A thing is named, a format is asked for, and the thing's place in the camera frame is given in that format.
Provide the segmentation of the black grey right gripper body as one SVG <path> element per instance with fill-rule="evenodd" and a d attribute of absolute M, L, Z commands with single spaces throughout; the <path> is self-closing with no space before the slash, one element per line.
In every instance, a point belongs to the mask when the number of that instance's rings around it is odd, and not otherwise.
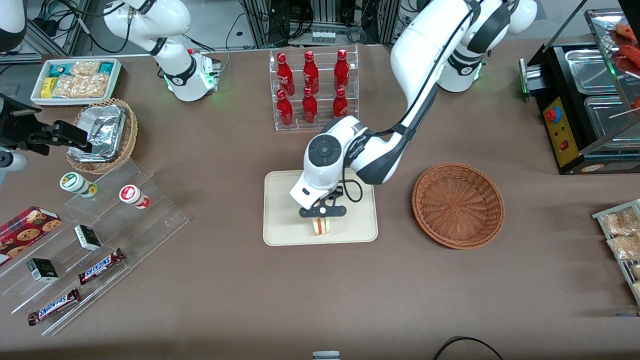
<path fill-rule="evenodd" d="M 5 94 L 0 96 L 0 184 L 3 184 L 7 173 L 25 170 L 29 164 L 26 155 L 17 153 L 17 150 L 46 157 L 50 154 L 50 146 L 34 143 L 34 135 L 46 127 L 36 117 L 42 109 L 23 104 Z"/>

